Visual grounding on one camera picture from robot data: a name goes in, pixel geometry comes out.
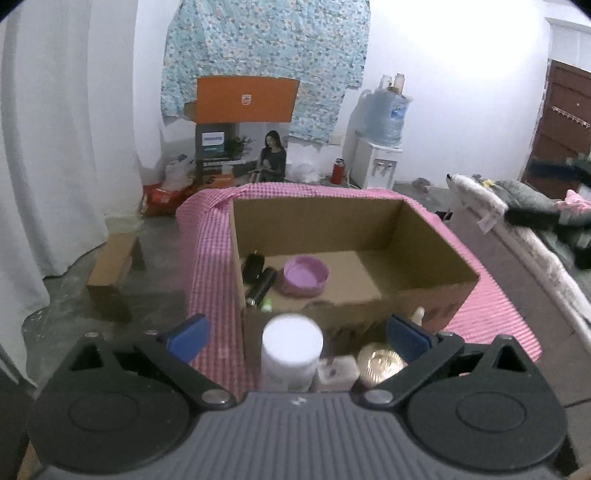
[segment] wooden door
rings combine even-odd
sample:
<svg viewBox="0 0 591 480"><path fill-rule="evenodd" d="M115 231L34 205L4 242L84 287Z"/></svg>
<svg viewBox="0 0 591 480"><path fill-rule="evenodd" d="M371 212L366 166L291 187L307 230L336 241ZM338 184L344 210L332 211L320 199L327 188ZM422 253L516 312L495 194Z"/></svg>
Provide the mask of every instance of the wooden door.
<svg viewBox="0 0 591 480"><path fill-rule="evenodd" d="M568 189L577 190L578 181L537 178L530 172L531 161L565 165L591 151L591 73L552 61L544 110L535 133L530 160L521 181L552 199L564 199Z"/></svg>

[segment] white plastic bag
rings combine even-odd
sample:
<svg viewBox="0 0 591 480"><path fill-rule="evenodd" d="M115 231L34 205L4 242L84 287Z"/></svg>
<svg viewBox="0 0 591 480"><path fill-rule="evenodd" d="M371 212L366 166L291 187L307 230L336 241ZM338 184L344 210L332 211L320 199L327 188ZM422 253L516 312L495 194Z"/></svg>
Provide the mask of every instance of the white plastic bag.
<svg viewBox="0 0 591 480"><path fill-rule="evenodd" d="M320 181L320 173L309 162L290 165L286 176L296 183L318 183Z"/></svg>
<svg viewBox="0 0 591 480"><path fill-rule="evenodd" d="M164 169L164 183L160 186L161 190L167 192L177 192L187 188L193 183L189 174L195 168L195 160L187 158L186 155L180 155L173 160Z"/></svg>

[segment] metal screw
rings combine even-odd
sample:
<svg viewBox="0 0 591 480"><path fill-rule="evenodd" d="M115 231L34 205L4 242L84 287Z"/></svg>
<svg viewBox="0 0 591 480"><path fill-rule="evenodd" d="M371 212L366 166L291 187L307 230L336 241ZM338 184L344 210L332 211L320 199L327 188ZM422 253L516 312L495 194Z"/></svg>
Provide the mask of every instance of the metal screw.
<svg viewBox="0 0 591 480"><path fill-rule="evenodd" d="M220 388L212 388L211 390L204 392L201 395L201 398L205 403L209 403L211 405L224 405L232 399L232 396L225 390L221 390Z"/></svg>
<svg viewBox="0 0 591 480"><path fill-rule="evenodd" d="M389 391L380 389L369 390L365 392L363 396L365 397L365 400L372 405L387 405L394 399L394 395Z"/></svg>

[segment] large water jug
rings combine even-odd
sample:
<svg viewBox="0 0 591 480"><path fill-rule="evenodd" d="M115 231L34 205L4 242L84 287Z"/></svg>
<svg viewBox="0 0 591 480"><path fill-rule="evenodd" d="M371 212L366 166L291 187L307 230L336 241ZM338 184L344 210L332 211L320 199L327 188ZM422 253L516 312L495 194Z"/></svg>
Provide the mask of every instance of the large water jug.
<svg viewBox="0 0 591 480"><path fill-rule="evenodd" d="M376 105L371 139L379 144L396 147L402 140L402 128L408 104L408 96L386 90L381 92Z"/></svg>
<svg viewBox="0 0 591 480"><path fill-rule="evenodd" d="M402 139L402 128L408 104L412 99L388 90L392 77L384 75L372 94L362 133L371 141L396 147Z"/></svg>
<svg viewBox="0 0 591 480"><path fill-rule="evenodd" d="M373 93L370 90L365 90L362 93L362 97L365 97L364 101L366 102L367 106L365 108L363 125L359 130L364 137L370 139L374 137L374 132L377 129L375 120L377 118L377 110L379 110L380 107L380 96L382 93L387 91L388 85L390 85L391 81L391 76L383 75L378 88L376 88Z"/></svg>

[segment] pink tablecloth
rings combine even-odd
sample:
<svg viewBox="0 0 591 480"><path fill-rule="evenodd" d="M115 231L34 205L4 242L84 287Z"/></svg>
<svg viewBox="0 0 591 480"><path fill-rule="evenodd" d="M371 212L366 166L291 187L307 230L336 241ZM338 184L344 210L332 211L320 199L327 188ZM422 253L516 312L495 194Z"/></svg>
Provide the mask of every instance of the pink tablecloth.
<svg viewBox="0 0 591 480"><path fill-rule="evenodd" d="M189 198L177 211L182 234L187 313L205 314L212 327L209 344L193 362L193 366L207 377L236 395L253 390L258 378L257 372L245 367L241 323L236 314L236 287L230 253L230 201L311 196L407 201L480 274L478 284L447 330L471 343L490 343L500 333L513 335L534 361L540 357L538 340L490 274L437 215L428 212L414 200L389 190L261 183L223 190L204 190Z"/></svg>

